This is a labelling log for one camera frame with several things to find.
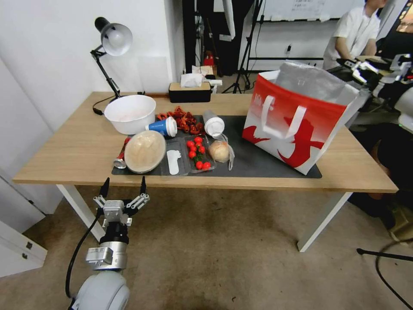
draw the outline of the whiteboard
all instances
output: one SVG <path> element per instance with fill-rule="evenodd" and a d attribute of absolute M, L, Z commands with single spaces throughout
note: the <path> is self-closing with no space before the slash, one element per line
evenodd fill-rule
<path fill-rule="evenodd" d="M 324 21 L 340 18 L 347 11 L 364 4 L 364 0 L 264 0 L 258 20 L 261 15 L 264 15 L 265 21 L 297 19 Z"/>

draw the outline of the plastic container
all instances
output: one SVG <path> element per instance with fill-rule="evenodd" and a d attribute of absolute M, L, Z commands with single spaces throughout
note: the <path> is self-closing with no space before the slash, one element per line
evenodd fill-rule
<path fill-rule="evenodd" d="M 189 172 L 191 171 L 191 167 L 189 164 L 190 159 L 188 157 L 187 148 L 186 148 L 184 139 L 175 138 L 172 140 L 168 140 L 166 142 L 166 154 L 170 150 L 176 150 L 181 153 L 181 157 L 178 158 L 177 160 L 179 171 L 177 174 L 174 174 L 173 176 L 188 175 Z M 161 171 L 162 176 L 172 176 L 172 174 L 170 173 L 170 169 L 169 169 L 169 161 L 168 161 L 167 155 L 165 155 L 165 157 L 163 158 L 163 161 L 160 164 L 160 171 Z"/>
<path fill-rule="evenodd" d="M 205 131 L 211 137 L 219 136 L 224 132 L 225 123 L 222 118 L 219 118 L 211 110 L 206 110 L 202 114 L 203 123 L 205 124 Z"/>
<path fill-rule="evenodd" d="M 210 147 L 210 142 L 208 141 L 208 138 L 207 138 L 206 136 L 200 136 L 200 137 L 202 138 L 202 146 L 205 147 L 205 154 L 202 154 L 202 162 L 204 163 L 204 162 L 206 162 L 206 161 L 209 161 L 209 162 L 211 163 L 211 168 L 209 168 L 208 170 L 202 170 L 202 169 L 201 169 L 201 170 L 198 170 L 198 169 L 195 167 L 194 160 L 192 160 L 192 159 L 190 159 L 190 158 L 188 157 L 189 149 L 188 149 L 188 147 L 186 146 L 186 143 L 187 143 L 187 141 L 193 141 L 196 137 L 197 137 L 197 136 L 186 136 L 186 137 L 184 138 L 185 149 L 186 149 L 185 156 L 186 156 L 186 157 L 188 158 L 188 160 L 189 160 L 190 173 L 192 173 L 192 174 L 197 174 L 197 173 L 200 173 L 200 172 L 205 172 L 205 171 L 214 170 L 214 169 L 216 168 L 216 162 L 215 162 L 215 160 L 211 157 L 211 155 L 209 155 L 209 153 L 208 153 L 208 148 Z"/>
<path fill-rule="evenodd" d="M 120 97 L 105 109 L 105 117 L 117 131 L 123 134 L 136 134 L 145 126 L 155 122 L 156 102 L 144 95 Z"/>
<path fill-rule="evenodd" d="M 147 150 L 151 154 L 143 156 L 143 150 Z M 154 170 L 162 162 L 165 154 L 166 141 L 163 135 L 157 131 L 146 130 L 134 135 L 126 144 L 124 160 L 129 170 L 137 174 L 144 174 Z"/>
<path fill-rule="evenodd" d="M 173 117 L 169 116 L 163 121 L 156 121 L 152 124 L 145 126 L 146 130 L 154 130 L 163 134 L 164 136 L 174 137 L 178 133 L 178 126 Z"/>

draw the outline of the crayfish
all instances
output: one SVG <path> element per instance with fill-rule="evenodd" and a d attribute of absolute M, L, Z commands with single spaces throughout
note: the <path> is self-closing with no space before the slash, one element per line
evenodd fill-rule
<path fill-rule="evenodd" d="M 182 130 L 184 133 L 190 133 L 192 135 L 205 134 L 203 124 L 197 122 L 191 112 L 182 110 L 181 106 L 177 106 L 174 112 L 169 111 L 168 113 L 159 113 L 157 118 L 160 121 L 163 121 L 169 116 L 175 119 L 178 129 Z"/>

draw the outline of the lamp shade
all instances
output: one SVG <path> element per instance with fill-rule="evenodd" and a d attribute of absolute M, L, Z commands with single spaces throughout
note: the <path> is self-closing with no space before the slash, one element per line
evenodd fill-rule
<path fill-rule="evenodd" d="M 106 18 L 98 17 L 95 27 L 100 32 L 103 49 L 109 55 L 123 55 L 132 45 L 132 32 L 122 24 L 111 24 Z"/>

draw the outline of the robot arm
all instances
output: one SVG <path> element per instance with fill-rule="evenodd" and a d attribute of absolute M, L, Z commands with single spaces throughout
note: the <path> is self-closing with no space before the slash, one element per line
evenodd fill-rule
<path fill-rule="evenodd" d="M 396 55 L 389 64 L 389 74 L 380 71 L 367 61 L 354 62 L 346 59 L 337 60 L 352 71 L 353 80 L 367 87 L 376 98 L 399 110 L 399 124 L 413 133 L 413 70 L 411 54 Z"/>
<path fill-rule="evenodd" d="M 126 248 L 129 244 L 127 227 L 135 215 L 150 200 L 146 193 L 145 177 L 142 178 L 141 192 L 126 204 L 123 200 L 106 200 L 109 178 L 102 186 L 99 196 L 93 200 L 103 210 L 105 235 L 99 247 L 89 248 L 86 262 L 98 274 L 90 276 L 73 299 L 72 310 L 122 310 L 129 299 L 129 289 L 121 275 L 126 268 Z"/>

